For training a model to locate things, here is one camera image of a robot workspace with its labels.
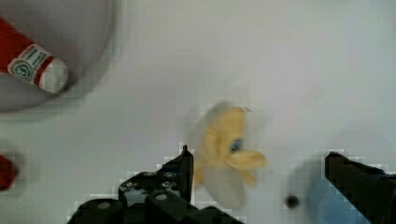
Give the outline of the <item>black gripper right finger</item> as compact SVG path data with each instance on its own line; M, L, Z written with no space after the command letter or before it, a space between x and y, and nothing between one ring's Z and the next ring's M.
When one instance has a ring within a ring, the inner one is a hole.
M331 151L325 177L371 223L395 224L395 175Z

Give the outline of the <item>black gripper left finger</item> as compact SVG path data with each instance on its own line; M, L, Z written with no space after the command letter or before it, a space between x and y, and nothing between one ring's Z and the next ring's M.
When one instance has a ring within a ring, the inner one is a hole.
M80 205L66 224L243 224L215 206L191 204L194 159L187 147L155 172L122 182L116 199Z

